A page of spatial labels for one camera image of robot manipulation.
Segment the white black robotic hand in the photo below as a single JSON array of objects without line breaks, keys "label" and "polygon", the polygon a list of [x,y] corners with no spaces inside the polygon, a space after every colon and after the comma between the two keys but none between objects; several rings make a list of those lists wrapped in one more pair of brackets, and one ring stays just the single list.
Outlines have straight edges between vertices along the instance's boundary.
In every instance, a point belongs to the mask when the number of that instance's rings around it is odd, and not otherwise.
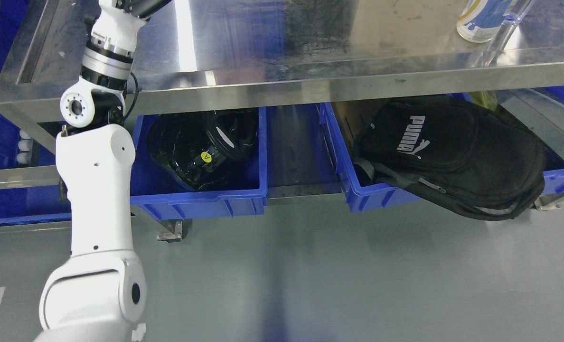
[{"label": "white black robotic hand", "polygon": [[170,2],[171,0],[114,0],[113,5],[133,17],[149,20],[154,13]]}]

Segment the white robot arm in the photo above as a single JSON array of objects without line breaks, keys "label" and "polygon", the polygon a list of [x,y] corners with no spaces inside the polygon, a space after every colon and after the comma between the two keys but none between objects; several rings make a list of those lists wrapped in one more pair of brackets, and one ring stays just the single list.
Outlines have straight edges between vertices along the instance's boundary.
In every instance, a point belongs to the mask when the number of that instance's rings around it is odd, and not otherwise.
[{"label": "white robot arm", "polygon": [[71,250],[42,291],[37,342],[124,342],[143,314],[147,282],[130,206],[136,150],[123,92],[138,32],[165,4],[100,0],[78,81],[61,96],[56,169],[71,203]]}]

